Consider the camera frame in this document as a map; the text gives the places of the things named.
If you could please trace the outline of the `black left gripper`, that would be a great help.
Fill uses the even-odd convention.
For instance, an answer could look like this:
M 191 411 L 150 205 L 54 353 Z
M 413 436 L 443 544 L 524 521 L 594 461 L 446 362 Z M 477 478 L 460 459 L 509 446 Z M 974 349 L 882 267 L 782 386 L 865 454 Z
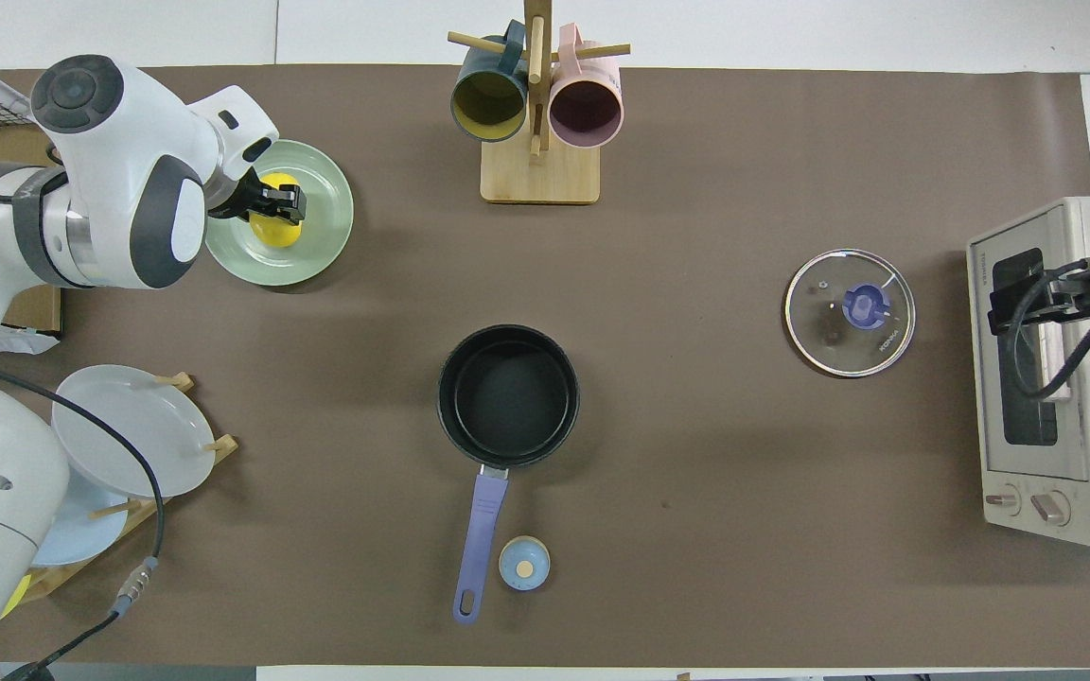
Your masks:
M 250 221 L 276 220 L 278 224 L 302 224 L 306 219 L 306 194 L 294 183 L 265 185 L 254 168 L 249 168 L 225 200 L 207 215 L 216 219 L 241 218 Z

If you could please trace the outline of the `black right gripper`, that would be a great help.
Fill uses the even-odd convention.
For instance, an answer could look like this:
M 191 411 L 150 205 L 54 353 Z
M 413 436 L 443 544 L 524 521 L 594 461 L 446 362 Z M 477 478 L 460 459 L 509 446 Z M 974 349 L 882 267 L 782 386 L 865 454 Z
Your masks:
M 1071 271 L 1042 283 L 1041 272 L 1030 273 L 1024 284 L 1004 285 L 988 294 L 988 329 L 995 337 L 1012 328 L 1012 320 L 1026 292 L 1032 292 L 1024 320 L 1081 320 L 1090 318 L 1090 271 Z

